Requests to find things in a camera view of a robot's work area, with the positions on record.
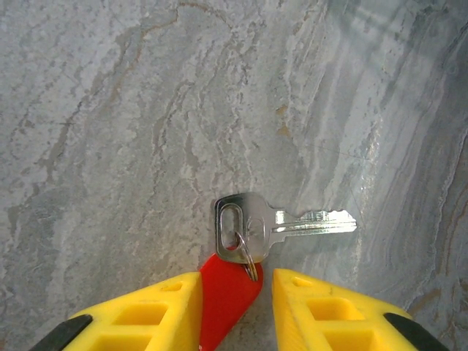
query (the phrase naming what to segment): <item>silver key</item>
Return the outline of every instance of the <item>silver key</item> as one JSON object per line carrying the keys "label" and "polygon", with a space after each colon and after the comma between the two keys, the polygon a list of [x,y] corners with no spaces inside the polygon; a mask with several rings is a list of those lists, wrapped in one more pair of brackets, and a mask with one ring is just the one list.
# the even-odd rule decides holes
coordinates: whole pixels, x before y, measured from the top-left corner
{"label": "silver key", "polygon": [[347,211],[312,211],[297,218],[282,209],[271,208],[260,195],[246,192],[215,202],[216,253],[225,261],[248,263],[243,250],[228,236],[241,234],[255,263],[268,256],[274,243],[288,236],[347,233],[356,229],[356,220]]}

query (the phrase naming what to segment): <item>red key tag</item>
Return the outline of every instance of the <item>red key tag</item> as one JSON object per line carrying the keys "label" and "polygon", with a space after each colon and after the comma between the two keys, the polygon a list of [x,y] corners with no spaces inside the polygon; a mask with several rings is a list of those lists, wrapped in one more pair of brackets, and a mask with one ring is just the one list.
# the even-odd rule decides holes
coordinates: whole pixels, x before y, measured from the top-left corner
{"label": "red key tag", "polygon": [[200,269],[203,283],[203,317],[199,351],[214,351],[252,305],[263,286],[263,270],[255,265],[253,282],[242,265],[213,254]]}

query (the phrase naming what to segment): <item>key blade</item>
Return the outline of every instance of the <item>key blade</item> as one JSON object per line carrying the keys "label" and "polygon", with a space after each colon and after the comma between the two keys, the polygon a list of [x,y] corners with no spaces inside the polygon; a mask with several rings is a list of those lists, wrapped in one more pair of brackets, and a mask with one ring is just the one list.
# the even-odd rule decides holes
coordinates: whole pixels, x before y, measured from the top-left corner
{"label": "key blade", "polygon": [[356,227],[356,220],[345,210],[312,211],[299,218],[280,210],[276,212],[276,225],[271,231],[271,245],[288,236],[351,233]]}

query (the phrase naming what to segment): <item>key ring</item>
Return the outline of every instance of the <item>key ring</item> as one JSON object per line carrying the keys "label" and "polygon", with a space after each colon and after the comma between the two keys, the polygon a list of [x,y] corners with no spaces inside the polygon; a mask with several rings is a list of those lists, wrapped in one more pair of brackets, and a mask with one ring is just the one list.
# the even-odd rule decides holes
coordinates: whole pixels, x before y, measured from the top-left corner
{"label": "key ring", "polygon": [[252,259],[252,256],[249,253],[249,248],[247,247],[247,244],[244,238],[242,238],[242,235],[239,232],[235,232],[235,235],[237,239],[239,239],[239,242],[240,242],[239,249],[241,249],[241,252],[244,255],[244,258],[247,260],[247,263],[243,264],[244,269],[249,275],[249,278],[253,282],[256,282],[258,280],[257,269],[255,268],[254,260]]}

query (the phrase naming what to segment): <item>marble surface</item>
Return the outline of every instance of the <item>marble surface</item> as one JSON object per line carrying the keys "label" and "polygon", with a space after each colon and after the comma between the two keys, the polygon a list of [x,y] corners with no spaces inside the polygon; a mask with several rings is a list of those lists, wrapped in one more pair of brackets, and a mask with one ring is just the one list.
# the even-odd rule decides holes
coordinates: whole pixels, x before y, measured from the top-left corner
{"label": "marble surface", "polygon": [[407,309],[468,350],[462,0],[3,1],[0,350],[199,268],[255,191],[353,234],[287,240],[219,350],[276,350],[271,273]]}

